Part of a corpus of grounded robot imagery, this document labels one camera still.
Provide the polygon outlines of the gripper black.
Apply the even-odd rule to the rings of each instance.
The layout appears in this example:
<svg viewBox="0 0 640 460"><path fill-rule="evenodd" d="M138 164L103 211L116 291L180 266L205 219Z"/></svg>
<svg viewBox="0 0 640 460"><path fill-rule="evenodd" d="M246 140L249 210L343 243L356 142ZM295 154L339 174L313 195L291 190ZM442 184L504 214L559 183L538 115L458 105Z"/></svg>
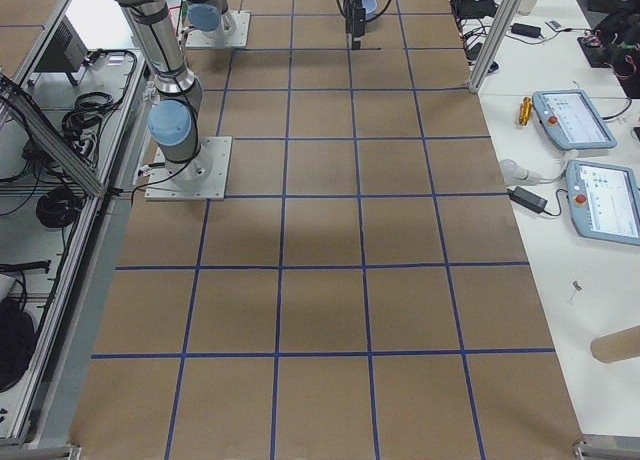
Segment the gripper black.
<svg viewBox="0 0 640 460"><path fill-rule="evenodd" d="M341 9L345 10L346 34L350 48L359 49L361 40L365 36L366 10L362 5L346 5L348 0L338 1Z"/></svg>

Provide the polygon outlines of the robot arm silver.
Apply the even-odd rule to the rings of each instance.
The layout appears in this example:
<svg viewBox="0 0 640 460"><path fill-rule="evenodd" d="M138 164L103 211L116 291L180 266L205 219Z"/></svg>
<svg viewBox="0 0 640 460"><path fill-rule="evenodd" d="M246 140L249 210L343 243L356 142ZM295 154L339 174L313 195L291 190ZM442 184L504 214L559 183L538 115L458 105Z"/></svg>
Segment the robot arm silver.
<svg viewBox="0 0 640 460"><path fill-rule="evenodd" d="M186 0L187 19L197 30L213 39L223 39L236 30L228 0Z"/></svg>
<svg viewBox="0 0 640 460"><path fill-rule="evenodd" d="M126 14L134 38L154 74L158 103L148 130L164 156L166 179L197 189L211 175L213 156L198 133L202 86L188 67L166 0L113 0ZM186 0L187 20L214 37L236 31L227 0Z"/></svg>

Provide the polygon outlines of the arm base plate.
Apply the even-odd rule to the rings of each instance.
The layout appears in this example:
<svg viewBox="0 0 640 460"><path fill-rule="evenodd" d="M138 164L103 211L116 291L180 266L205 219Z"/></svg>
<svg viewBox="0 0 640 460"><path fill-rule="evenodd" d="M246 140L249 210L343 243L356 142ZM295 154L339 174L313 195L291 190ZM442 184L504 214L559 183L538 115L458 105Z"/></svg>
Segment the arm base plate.
<svg viewBox="0 0 640 460"><path fill-rule="evenodd" d="M251 14L249 11L227 11L193 6L188 14L188 28L184 31L187 49L244 48L247 44Z"/></svg>
<svg viewBox="0 0 640 460"><path fill-rule="evenodd" d="M148 201L223 200L226 193L232 140L230 136L202 137L199 155L175 177L181 167L169 162L150 172Z"/></svg>

